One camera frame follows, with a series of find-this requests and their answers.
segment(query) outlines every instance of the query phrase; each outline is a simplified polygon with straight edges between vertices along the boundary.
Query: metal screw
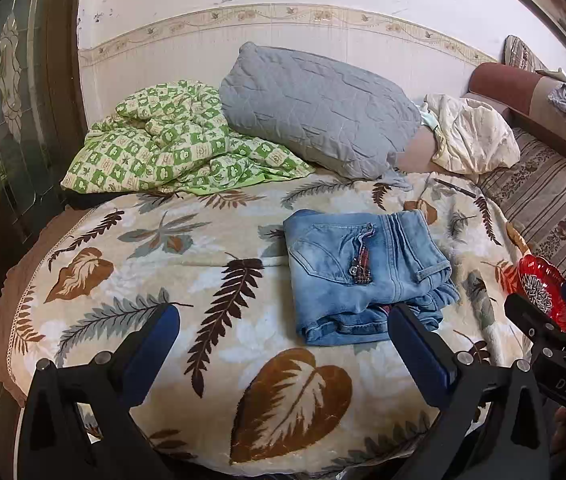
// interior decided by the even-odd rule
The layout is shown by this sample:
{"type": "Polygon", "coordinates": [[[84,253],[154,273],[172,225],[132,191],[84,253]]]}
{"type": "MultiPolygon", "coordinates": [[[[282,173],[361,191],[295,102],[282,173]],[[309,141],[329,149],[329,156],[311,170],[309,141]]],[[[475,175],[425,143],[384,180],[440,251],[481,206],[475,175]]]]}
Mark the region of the metal screw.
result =
{"type": "Polygon", "coordinates": [[[529,372],[530,371],[530,363],[525,361],[525,359],[518,359],[517,360],[517,368],[522,372],[529,372]]]}
{"type": "Polygon", "coordinates": [[[104,350],[103,352],[98,352],[94,356],[94,362],[97,365],[104,365],[106,363],[109,363],[110,359],[112,359],[112,352],[108,352],[107,350],[104,350]]]}
{"type": "Polygon", "coordinates": [[[45,370],[50,364],[52,364],[52,362],[43,357],[36,363],[36,370],[45,370]]]}
{"type": "Polygon", "coordinates": [[[462,365],[471,365],[474,362],[474,358],[470,352],[459,352],[457,359],[462,365]]]}

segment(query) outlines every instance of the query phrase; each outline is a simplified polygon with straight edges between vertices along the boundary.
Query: jeans pocket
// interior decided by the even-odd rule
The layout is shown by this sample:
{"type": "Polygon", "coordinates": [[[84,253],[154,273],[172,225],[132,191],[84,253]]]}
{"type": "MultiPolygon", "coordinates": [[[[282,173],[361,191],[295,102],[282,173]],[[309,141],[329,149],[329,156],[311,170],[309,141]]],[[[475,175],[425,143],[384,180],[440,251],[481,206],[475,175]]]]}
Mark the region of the jeans pocket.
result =
{"type": "Polygon", "coordinates": [[[355,283],[350,269],[358,261],[362,239],[371,235],[371,224],[312,225],[288,247],[289,254],[310,276],[336,283],[355,283]]]}

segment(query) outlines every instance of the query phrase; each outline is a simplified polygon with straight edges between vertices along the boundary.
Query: sofa armrest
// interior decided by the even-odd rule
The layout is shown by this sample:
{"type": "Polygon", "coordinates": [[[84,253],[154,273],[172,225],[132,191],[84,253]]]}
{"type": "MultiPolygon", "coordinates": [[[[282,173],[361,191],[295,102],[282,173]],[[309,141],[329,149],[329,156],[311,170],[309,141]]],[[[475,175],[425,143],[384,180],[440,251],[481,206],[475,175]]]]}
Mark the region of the sofa armrest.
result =
{"type": "Polygon", "coordinates": [[[548,101],[548,94],[560,84],[520,68],[483,63],[474,69],[468,86],[473,94],[507,105],[513,112],[514,125],[566,158],[566,115],[548,101]]]}

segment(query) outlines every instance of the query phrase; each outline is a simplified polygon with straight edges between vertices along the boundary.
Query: striped sofa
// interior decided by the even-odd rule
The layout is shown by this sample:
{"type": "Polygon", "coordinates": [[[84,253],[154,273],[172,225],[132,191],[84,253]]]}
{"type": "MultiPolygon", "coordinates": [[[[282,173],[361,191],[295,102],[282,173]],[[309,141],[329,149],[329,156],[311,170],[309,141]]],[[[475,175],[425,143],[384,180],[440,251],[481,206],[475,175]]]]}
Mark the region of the striped sofa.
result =
{"type": "Polygon", "coordinates": [[[520,128],[521,160],[481,176],[478,185],[503,210],[532,252],[566,277],[566,158],[520,128]]]}

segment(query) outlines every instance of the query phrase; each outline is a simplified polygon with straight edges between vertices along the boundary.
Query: bedspread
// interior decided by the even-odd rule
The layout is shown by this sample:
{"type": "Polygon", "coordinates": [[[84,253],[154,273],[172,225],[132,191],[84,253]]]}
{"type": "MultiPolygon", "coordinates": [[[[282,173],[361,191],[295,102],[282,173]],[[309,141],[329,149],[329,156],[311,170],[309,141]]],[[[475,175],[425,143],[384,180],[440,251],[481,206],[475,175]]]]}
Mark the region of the bedspread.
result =
{"type": "Polygon", "coordinates": [[[114,351],[171,303],[180,333],[131,410],[160,452],[244,475],[335,474],[404,452],[438,410],[391,341],[308,347],[298,338],[281,224],[299,208],[419,209],[461,296],[442,309],[438,333],[454,351],[509,366],[523,336],[503,303],[524,242],[465,179],[407,178],[413,189],[401,192],[320,170],[209,196],[131,194],[93,209],[47,254],[20,301],[7,355],[13,380],[26,392],[43,357],[69,366],[114,351]]]}

